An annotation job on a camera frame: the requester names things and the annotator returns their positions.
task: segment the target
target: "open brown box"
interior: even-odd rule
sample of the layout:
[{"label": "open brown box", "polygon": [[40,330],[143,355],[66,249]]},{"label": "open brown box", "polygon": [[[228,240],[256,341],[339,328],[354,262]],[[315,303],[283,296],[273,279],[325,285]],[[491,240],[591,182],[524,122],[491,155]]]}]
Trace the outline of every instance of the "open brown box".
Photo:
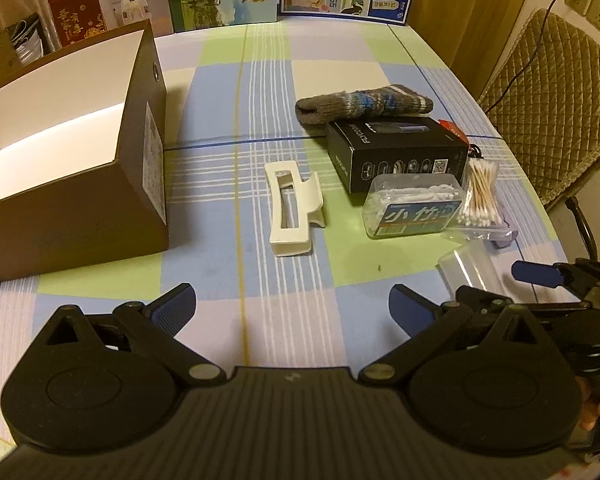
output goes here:
[{"label": "open brown box", "polygon": [[0,280],[167,248],[165,100],[148,21],[65,47],[3,83]]}]

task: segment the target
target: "sock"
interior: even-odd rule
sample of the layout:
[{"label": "sock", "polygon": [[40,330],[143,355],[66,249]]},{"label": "sock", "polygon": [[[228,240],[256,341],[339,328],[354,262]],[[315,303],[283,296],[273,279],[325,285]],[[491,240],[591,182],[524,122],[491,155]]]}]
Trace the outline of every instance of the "sock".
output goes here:
[{"label": "sock", "polygon": [[296,115],[301,124],[326,124],[337,119],[428,114],[433,101],[403,85],[375,90],[338,92],[300,99]]}]

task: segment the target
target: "plaid tablecloth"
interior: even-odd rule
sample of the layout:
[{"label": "plaid tablecloth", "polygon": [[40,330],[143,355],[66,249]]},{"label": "plaid tablecloth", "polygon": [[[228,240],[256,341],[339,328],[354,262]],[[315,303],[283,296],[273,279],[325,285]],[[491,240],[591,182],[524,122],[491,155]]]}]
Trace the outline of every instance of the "plaid tablecloth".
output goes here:
[{"label": "plaid tablecloth", "polygon": [[[493,251],[508,293],[559,301],[562,291],[516,283],[518,259],[564,259],[547,215],[507,145],[438,56],[411,28],[319,18],[216,28],[156,40],[168,84],[166,173],[171,249],[0,284],[0,391],[32,338],[62,304],[110,312],[189,282],[198,295],[184,344],[235,365],[349,365],[353,373],[402,343],[387,295],[404,283],[433,301],[450,295],[435,269],[458,245],[440,235],[370,240],[324,132],[296,121],[296,99],[402,83],[430,96],[432,117],[457,123],[500,163],[499,199],[520,236]],[[293,159],[317,171],[325,229],[314,251],[275,258],[264,164]],[[12,439],[0,414],[0,456]]]}]

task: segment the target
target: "quilted chair cover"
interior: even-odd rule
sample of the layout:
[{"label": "quilted chair cover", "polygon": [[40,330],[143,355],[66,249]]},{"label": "quilted chair cover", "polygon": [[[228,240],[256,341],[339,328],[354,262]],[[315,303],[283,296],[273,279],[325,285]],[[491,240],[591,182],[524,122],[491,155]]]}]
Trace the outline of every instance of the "quilted chair cover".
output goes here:
[{"label": "quilted chair cover", "polygon": [[[500,73],[480,98],[487,110],[528,62],[546,10],[526,23]],[[600,46],[550,14],[538,56],[489,114],[549,208],[600,166]]]}]

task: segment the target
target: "yellow stripe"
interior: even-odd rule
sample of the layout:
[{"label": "yellow stripe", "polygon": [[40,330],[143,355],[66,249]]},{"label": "yellow stripe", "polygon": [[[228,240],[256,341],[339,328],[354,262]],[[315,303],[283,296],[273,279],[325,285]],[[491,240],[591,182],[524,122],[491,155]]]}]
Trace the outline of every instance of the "yellow stripe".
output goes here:
[{"label": "yellow stripe", "polygon": [[[244,27],[244,43],[242,45],[242,59],[238,70],[238,83],[235,87],[235,110],[234,110],[234,139],[238,139],[238,107],[240,105],[240,84],[242,82],[242,69],[244,57],[247,50],[247,31],[249,25]],[[240,184],[238,181],[238,144],[234,144],[234,201],[235,201],[235,257],[238,264],[238,295],[240,296],[240,320],[242,322],[242,354],[244,365],[250,365],[249,359],[249,334],[247,332],[247,311],[244,301],[244,263],[242,261],[242,241],[240,240],[240,197],[238,192]]]}]

